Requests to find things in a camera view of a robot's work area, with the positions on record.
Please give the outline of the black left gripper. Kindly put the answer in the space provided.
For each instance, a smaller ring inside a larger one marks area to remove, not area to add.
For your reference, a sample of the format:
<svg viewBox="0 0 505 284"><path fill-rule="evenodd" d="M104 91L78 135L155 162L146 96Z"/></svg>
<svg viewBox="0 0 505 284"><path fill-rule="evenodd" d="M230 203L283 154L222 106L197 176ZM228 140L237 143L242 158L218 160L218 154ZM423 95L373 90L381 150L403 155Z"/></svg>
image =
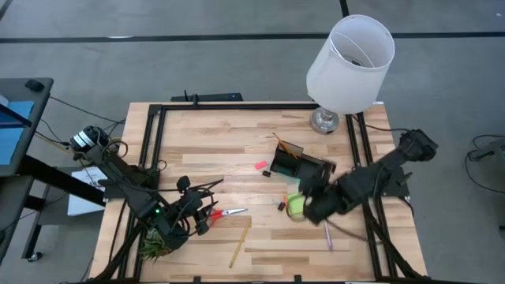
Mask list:
<svg viewBox="0 0 505 284"><path fill-rule="evenodd" d="M180 211L176 218L176 224L181 225L182 229L185 231L182 236L192 236L194 234L203 235L211 226L211 218L208 217L208 213L213 211L213 207L218 202L214 201L200 209L203 205L202 199L209 197L208 184L191 187L188 176L180 177L177 182L177 187L182 196L179 200ZM190 233L189 229L185 228L185 225L189 224L187 221L188 217L193 217L196 222L196 231L194 233Z"/></svg>

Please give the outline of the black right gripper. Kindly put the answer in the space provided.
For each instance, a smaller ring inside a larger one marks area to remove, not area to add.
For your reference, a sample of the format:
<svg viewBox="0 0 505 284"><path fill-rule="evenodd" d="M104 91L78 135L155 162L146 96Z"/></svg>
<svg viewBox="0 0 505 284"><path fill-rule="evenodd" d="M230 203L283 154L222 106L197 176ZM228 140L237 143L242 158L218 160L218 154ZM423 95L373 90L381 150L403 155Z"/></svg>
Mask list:
<svg viewBox="0 0 505 284"><path fill-rule="evenodd" d="M334 213L346 214L347 202L341 186L346 176L347 174L343 174L332 182L316 176L301 179L298 192L305 197L303 216L319 225Z"/></svg>

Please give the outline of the multicolour sticky note pad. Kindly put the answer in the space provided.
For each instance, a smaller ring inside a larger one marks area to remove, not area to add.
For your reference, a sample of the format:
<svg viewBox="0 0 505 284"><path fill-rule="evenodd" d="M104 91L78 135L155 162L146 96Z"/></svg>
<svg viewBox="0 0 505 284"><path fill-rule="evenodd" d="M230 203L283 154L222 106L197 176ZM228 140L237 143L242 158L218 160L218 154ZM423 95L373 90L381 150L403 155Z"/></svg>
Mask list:
<svg viewBox="0 0 505 284"><path fill-rule="evenodd" d="M285 212L287 216L294 222L303 222L305 216L303 215L303 208L305 197L300 193L291 193L285 196L284 202L286 204Z"/></svg>

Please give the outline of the red-handled scissors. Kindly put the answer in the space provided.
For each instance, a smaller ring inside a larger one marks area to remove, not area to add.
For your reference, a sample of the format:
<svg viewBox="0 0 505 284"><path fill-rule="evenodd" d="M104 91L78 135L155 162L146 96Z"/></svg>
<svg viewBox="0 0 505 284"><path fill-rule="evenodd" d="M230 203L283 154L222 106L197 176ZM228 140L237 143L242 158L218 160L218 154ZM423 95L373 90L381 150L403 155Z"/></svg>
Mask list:
<svg viewBox="0 0 505 284"><path fill-rule="evenodd" d="M247 211L246 208L238 208L238 209L226 209L226 210L215 210L213 209L208 216L208 225L213 226L213 224L220 218L227 215L235 215L237 213L242 213Z"/></svg>

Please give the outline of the purple pen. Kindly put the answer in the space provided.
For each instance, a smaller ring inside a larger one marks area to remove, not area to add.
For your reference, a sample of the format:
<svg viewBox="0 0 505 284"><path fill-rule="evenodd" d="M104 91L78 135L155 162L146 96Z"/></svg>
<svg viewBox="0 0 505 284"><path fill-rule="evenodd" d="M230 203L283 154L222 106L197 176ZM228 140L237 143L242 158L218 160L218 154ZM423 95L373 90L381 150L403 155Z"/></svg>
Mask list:
<svg viewBox="0 0 505 284"><path fill-rule="evenodd" d="M325 232L325 237L327 240L328 251L333 252L334 247L333 247L333 242L332 242L332 237L331 237L331 231L330 231L327 221L324 222L324 232Z"/></svg>

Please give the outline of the yellow pencil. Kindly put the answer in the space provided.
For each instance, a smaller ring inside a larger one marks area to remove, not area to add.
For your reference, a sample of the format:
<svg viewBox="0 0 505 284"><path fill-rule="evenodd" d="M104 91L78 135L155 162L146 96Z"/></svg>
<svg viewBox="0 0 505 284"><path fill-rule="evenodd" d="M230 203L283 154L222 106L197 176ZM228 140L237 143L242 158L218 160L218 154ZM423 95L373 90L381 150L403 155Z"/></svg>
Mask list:
<svg viewBox="0 0 505 284"><path fill-rule="evenodd" d="M242 247L242 245L243 245L243 243L245 241L245 238L247 236L247 233L248 233L249 228L251 227L251 225L252 225L252 218L249 218L248 223L247 223L247 225L245 226L245 228L244 228L244 230L242 232L242 235L241 235L241 238L240 238L240 240L238 242L238 245L237 245L236 249L234 250L234 254L232 255L232 258L231 258L231 260L229 262L228 268L232 268L233 265L234 265L234 263L236 262L238 254L241 251L241 247Z"/></svg>

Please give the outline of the orange-brown pencil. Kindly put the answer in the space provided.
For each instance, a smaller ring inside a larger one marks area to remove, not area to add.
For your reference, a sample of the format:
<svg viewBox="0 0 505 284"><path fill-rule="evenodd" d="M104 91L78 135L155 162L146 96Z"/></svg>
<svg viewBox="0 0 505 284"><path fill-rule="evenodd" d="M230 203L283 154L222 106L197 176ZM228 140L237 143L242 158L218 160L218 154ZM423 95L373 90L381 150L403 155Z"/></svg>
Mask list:
<svg viewBox="0 0 505 284"><path fill-rule="evenodd" d="M284 150L286 151L286 153L290 156L292 156L293 158L295 159L299 159L298 156L296 156L290 149L289 147L284 143L284 141L276 134L276 133L272 133L272 135L278 140L278 142L280 143L280 145L284 148Z"/></svg>

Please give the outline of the black mesh desk organizer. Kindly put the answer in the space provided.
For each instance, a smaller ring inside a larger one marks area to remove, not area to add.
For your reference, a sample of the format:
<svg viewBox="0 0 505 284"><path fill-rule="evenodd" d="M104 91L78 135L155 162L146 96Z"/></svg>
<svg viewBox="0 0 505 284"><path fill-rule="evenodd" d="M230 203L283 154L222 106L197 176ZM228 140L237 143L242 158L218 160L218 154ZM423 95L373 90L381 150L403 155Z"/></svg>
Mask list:
<svg viewBox="0 0 505 284"><path fill-rule="evenodd" d="M304 148L287 141L284 141L284 143L299 157L299 159L295 159L288 155L280 143L278 143L274 158L271 162L271 171L299 180L311 178L313 176L329 180L331 175L335 172L336 163L312 157L304 153Z"/></svg>

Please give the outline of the grey office desk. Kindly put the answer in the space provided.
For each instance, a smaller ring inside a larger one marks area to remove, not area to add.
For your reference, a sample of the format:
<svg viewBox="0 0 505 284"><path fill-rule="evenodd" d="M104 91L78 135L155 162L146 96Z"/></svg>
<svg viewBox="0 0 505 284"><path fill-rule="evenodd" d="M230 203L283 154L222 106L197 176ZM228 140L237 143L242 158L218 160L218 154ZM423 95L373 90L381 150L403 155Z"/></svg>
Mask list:
<svg viewBox="0 0 505 284"><path fill-rule="evenodd" d="M38 84L37 89L27 86L28 78L0 79L0 95L11 102L33 102L26 118L31 125L22 129L20 141L9 163L0 165L0 264L8 251L23 209L29 208L40 213L49 205L46 199L29 194L35 180L94 204L105 204L104 193L99 189L27 154L54 83L51 78L36 78L34 81Z"/></svg>

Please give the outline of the potted succulent plant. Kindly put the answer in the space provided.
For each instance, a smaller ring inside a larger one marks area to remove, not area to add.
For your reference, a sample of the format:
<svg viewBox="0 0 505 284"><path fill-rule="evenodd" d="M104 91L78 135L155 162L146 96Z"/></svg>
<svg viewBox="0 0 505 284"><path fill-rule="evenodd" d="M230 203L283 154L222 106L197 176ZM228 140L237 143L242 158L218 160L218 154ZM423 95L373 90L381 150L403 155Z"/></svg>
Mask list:
<svg viewBox="0 0 505 284"><path fill-rule="evenodd" d="M143 260L157 261L158 258L169 255L174 250L165 245L157 229L151 229L146 233L142 241L140 254Z"/></svg>

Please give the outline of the black router box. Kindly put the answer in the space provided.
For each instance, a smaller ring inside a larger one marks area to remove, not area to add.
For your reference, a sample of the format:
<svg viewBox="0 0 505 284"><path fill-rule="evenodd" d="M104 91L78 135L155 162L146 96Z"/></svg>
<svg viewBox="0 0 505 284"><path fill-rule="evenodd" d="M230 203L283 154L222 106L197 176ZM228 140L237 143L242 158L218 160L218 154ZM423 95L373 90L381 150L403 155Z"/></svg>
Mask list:
<svg viewBox="0 0 505 284"><path fill-rule="evenodd" d="M184 92L184 95L173 96L171 102L242 102L243 98L239 92L216 93L216 94L192 94Z"/></svg>

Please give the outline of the white paper sheet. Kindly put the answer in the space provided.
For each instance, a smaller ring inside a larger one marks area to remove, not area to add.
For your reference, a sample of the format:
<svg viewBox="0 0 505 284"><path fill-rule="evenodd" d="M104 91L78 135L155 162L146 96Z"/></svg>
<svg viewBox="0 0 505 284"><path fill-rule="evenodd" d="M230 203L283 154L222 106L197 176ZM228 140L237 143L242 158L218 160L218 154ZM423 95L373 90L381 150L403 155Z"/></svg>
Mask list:
<svg viewBox="0 0 505 284"><path fill-rule="evenodd" d="M99 180L105 180L106 175L96 166L91 166L79 171L73 171L71 173L73 178L76 178L84 183L87 183L98 190L104 192L105 187L99 183ZM70 195L69 204L67 208L68 216L78 216L87 213L92 213L95 211L103 211L104 206L94 204L92 202L86 201L80 197Z"/></svg>

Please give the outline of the white shade table lamp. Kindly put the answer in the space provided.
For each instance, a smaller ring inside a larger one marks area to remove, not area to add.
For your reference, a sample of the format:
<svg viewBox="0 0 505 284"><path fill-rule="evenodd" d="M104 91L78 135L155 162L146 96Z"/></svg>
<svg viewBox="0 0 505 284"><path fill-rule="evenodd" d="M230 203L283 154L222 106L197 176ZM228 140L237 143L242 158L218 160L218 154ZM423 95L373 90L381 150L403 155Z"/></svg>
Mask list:
<svg viewBox="0 0 505 284"><path fill-rule="evenodd" d="M395 57L395 41L379 21L353 14L331 30L306 75L309 97L319 106L312 112L312 129L334 132L339 115L368 109L379 95Z"/></svg>

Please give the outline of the blue panel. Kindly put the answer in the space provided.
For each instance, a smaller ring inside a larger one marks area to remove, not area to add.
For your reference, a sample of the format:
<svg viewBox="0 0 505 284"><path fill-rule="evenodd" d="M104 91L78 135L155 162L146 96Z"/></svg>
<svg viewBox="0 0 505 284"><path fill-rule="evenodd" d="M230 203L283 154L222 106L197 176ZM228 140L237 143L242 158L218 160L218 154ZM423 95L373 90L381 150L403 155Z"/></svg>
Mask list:
<svg viewBox="0 0 505 284"><path fill-rule="evenodd" d="M11 101L7 107L20 116L28 118L34 103L34 101ZM22 128L0 129L0 166L10 164L22 132Z"/></svg>

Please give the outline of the black aluminium table frame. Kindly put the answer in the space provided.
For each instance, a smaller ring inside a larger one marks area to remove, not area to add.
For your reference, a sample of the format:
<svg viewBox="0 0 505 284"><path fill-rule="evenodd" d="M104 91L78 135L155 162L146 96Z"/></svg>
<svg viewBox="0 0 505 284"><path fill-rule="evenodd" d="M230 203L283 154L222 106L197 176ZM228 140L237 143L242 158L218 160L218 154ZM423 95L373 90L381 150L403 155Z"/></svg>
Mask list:
<svg viewBox="0 0 505 284"><path fill-rule="evenodd" d="M355 156L345 123L329 135L315 133L310 111L302 109L168 110L163 125L153 124L149 142L159 140L160 188L167 200L176 200L175 185L188 176L194 185L217 181L213 191L220 209L247 211L219 219L202 236L192 236L180 249L156 262L136 265L130 256L128 276L143 282L205 282L371 280L374 277L362 210L334 215L330 228L333 252L328 251L323 226L294 222L278 211L295 192L297 181L280 174L270 177L255 169L273 159L278 140L304 148L316 158L336 163L343 174L354 167ZM242 232L252 218L245 241L232 268L228 268Z"/></svg>

